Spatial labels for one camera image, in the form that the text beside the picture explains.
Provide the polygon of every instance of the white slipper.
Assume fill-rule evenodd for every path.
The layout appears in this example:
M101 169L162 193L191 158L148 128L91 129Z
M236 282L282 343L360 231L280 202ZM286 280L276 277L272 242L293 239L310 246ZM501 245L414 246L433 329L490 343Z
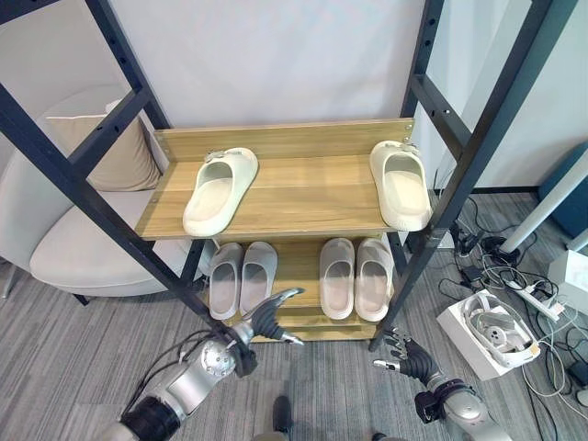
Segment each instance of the white slipper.
M380 239L367 238L357 249L356 311L359 317L379 322L392 297L394 261Z
M184 230L192 236L209 237L227 228L257 167L257 158L249 149L207 154L184 210Z
M431 218L424 167L417 153L412 145L382 141L369 155L382 218L398 231L417 232Z
M238 243L226 243L212 256L210 267L210 315L213 319L230 319L239 306L243 248Z
M351 241L343 238L331 239L321 250L321 308L333 320L343 320L353 310L355 254Z
M277 270L277 253L272 245L253 242L247 248L243 261L241 287L241 315L255 308L272 293Z

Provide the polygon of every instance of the white headset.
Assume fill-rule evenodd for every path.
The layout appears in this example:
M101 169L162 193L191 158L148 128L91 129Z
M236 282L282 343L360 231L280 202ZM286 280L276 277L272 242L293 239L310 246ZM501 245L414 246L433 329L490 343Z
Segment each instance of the white headset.
M492 311L497 306L504 308L506 314ZM522 335L513 328L513 330L504 330L500 325L489 325L484 328L484 334L479 330L477 323L480 322L481 314L484 312L493 313L494 316L505 322L511 322L508 317L526 333L530 341L523 345L513 345L506 352L501 352L500 348L505 348L510 342L508 336L516 334L519 337ZM541 352L539 344L526 326L521 316L510 305L498 300L498 298L487 291L480 291L473 296L467 298L462 306L463 319L468 326L469 331L478 339L478 341L490 352L492 358L501 366L505 368L518 368L519 366L534 360Z

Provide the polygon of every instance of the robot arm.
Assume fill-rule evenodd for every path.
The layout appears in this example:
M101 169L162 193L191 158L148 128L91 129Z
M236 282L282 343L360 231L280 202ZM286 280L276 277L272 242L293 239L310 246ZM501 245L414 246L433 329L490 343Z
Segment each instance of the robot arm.
M277 308L301 292L302 288L287 289L260 303L232 327L228 343L217 339L205 342L194 357L179 363L96 441L169 439L219 381L235 370L240 377L254 370L254 353L248 346L256 335L304 345L276 323Z
M386 331L386 344L395 361L374 360L374 366L419 379L428 389L414 397L416 412L425 424L441 419L454 439L509 441L488 413L480 396L461 379L449 379L410 335L398 328Z

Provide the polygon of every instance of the metal rack post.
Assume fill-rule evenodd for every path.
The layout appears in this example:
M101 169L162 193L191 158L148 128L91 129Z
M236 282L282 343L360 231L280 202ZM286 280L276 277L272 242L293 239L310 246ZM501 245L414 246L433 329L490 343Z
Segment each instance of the metal rack post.
M2 2L0 24L23 16L57 0ZM228 327L210 317L208 306L198 297L202 284L193 281L202 254L203 240L195 240L179 277L87 183L86 178L108 149L144 109L156 129L169 128L147 79L107 0L86 0L107 45L125 74L131 90L69 156L65 157L35 124L27 112L0 84L0 130L81 211L123 250L149 271L170 292L204 319L218 334Z
M415 243L413 256L407 264L401 258L401 264L396 265L400 276L396 283L396 292L390 301L388 313L378 324L376 334L369 344L370 351L378 348L384 336L383 331L391 327L441 239L461 212L463 204L541 72L576 3L577 0L533 0L473 132L469 132L426 75L426 65L436 31L431 27L438 22L443 0L425 3L413 70L401 114L404 117L413 116L416 102L420 102L455 157L457 166L429 224L421 232L411 233L409 236ZM405 257L398 234L389 234L389 240L394 257Z

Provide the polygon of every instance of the gray carpet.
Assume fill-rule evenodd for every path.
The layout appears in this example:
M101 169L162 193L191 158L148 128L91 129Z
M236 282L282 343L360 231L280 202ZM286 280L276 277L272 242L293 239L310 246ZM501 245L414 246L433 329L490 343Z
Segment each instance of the gray carpet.
M526 194L476 199L487 228L518 223L537 204ZM471 213L467 206L461 219L473 227ZM537 233L521 268L547 274L565 236L550 221ZM458 279L452 262L450 252L435 254L396 324L429 348L447 373L469 382L513 439L540 439L520 369L478 381L435 321L452 302L437 291L442 277ZM7 266L0 266L0 286L6 273ZM444 289L457 297L467 294L449 284ZM84 308L58 289L21 277L10 298L0 300L0 439L91 439L117 418L150 360L202 326L170 296L92 299ZM294 440L368 440L376 430L411 440L448 439L439 423L424 425L416 416L413 396L422 388L415 380L370 365L386 356L383 349L370 354L366 342L254 349L260 362L255 373L221 383L174 439L251 439L270 429L272 402L282 393L293 402ZM564 361L571 359L565 355ZM538 387L549 389L542 361L529 371ZM584 420L558 398L544 401L560 440L585 439ZM545 439L554 439L540 406L538 414Z

